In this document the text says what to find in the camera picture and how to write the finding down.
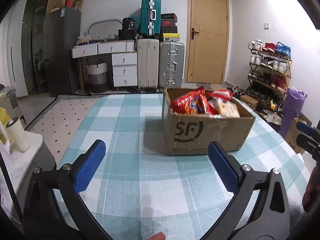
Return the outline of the person's right hand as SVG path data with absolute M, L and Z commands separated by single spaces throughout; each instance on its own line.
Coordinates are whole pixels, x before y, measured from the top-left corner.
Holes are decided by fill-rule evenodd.
M 319 167 L 316 166 L 311 172 L 303 199 L 302 206 L 306 213 L 309 212 L 313 202 L 315 201 L 317 195 L 319 194 Z

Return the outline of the person's left hand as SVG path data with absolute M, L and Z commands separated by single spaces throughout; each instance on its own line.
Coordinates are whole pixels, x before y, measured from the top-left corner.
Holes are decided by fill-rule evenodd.
M 148 238 L 147 240 L 166 240 L 166 236 L 163 232 L 159 232 L 152 237 Z

